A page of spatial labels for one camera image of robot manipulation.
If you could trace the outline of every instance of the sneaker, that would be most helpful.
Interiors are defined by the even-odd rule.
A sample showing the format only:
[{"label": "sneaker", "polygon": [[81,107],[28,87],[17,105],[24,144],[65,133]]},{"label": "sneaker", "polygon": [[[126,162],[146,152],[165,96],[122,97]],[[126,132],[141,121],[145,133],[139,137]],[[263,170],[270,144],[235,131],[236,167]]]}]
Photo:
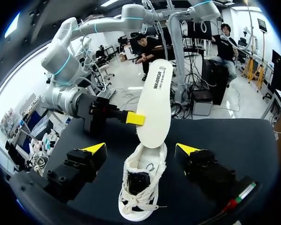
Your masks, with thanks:
[{"label": "sneaker", "polygon": [[166,168],[166,155],[165,143],[155,149],[139,144],[126,159],[118,198],[118,209],[122,217],[139,222],[159,208],[158,182]]}]

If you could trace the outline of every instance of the man sitting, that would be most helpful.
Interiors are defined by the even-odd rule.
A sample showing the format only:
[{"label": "man sitting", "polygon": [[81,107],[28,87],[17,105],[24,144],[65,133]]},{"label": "man sitting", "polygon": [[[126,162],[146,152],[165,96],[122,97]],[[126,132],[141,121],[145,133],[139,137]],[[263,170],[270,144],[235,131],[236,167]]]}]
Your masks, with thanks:
[{"label": "man sitting", "polygon": [[153,51],[157,46],[161,45],[160,41],[153,37],[147,37],[144,34],[139,34],[136,37],[136,40],[140,45],[141,52],[141,58],[138,59],[136,63],[142,63],[142,68],[145,74],[142,80],[145,81],[149,72],[149,63],[156,59],[165,59],[164,50]]},{"label": "man sitting", "polygon": [[[226,35],[226,37],[229,38],[229,40],[237,46],[236,42],[230,37],[231,33],[231,27],[223,23],[221,25],[221,29],[223,33]],[[220,64],[227,67],[229,72],[228,77],[228,85],[227,88],[230,86],[230,83],[236,78],[236,71],[235,71],[235,65],[233,61],[233,57],[238,57],[238,51],[236,48],[234,48],[228,40],[226,40],[223,35],[215,35],[212,37],[212,41],[214,41],[217,44],[217,50],[218,55],[216,57],[213,57],[212,60],[218,61]]]}]

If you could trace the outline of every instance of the yellow triangle marker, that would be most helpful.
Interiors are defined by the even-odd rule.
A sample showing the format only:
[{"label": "yellow triangle marker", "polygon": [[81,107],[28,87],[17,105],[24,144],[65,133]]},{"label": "yellow triangle marker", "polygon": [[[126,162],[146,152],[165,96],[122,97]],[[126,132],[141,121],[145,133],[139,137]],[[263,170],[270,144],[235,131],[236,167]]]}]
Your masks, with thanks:
[{"label": "yellow triangle marker", "polygon": [[81,149],[82,151],[89,151],[91,153],[93,153],[93,155],[102,147],[102,146],[106,146],[105,143],[101,143],[101,144],[96,144],[96,145],[93,145],[93,146],[90,146],[90,147],[87,147],[85,149]]},{"label": "yellow triangle marker", "polygon": [[177,146],[180,147],[188,156],[189,156],[192,152],[201,151],[200,149],[195,149],[195,148],[193,148],[193,147],[189,147],[189,146],[187,146],[187,145],[179,144],[179,143],[176,144],[176,150],[177,150]]}]

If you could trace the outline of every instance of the insole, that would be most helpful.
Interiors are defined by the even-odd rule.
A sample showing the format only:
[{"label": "insole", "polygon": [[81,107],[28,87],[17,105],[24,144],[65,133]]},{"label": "insole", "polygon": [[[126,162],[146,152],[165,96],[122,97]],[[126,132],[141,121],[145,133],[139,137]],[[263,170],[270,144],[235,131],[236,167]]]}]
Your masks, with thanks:
[{"label": "insole", "polygon": [[151,149],[164,142],[171,120],[170,84],[173,66],[167,60],[155,60],[149,69],[136,113],[145,116],[143,126],[136,131],[140,142]]},{"label": "insole", "polygon": [[160,162],[159,150],[159,148],[149,149],[144,147],[138,163],[138,169],[146,169],[155,174]]}]

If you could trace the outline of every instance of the shoelace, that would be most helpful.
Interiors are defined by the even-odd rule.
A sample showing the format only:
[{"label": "shoelace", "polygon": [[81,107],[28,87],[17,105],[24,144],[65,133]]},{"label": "shoelace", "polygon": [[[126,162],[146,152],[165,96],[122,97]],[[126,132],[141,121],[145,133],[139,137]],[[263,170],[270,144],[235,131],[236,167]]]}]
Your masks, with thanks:
[{"label": "shoelace", "polygon": [[153,179],[153,182],[149,185],[149,187],[147,187],[145,190],[138,193],[137,195],[130,194],[127,191],[128,186],[125,185],[125,182],[123,182],[121,201],[128,201],[128,203],[123,208],[123,212],[125,214],[130,214],[132,212],[132,208],[136,206],[143,211],[155,211],[160,207],[166,207],[149,204],[149,201],[151,200],[150,197],[152,196],[154,188],[157,185],[159,179],[161,178],[161,175],[163,174],[165,168],[165,164],[163,166],[160,166],[160,171],[157,172],[155,178]]},{"label": "shoelace", "polygon": [[149,198],[152,195],[154,190],[152,191],[143,191],[137,195],[132,195],[128,193],[123,187],[122,191],[122,201],[128,201],[128,203],[124,206],[123,212],[125,214],[129,214],[132,212],[132,208],[139,207],[143,211],[154,211],[159,208],[158,205],[148,204]]}]

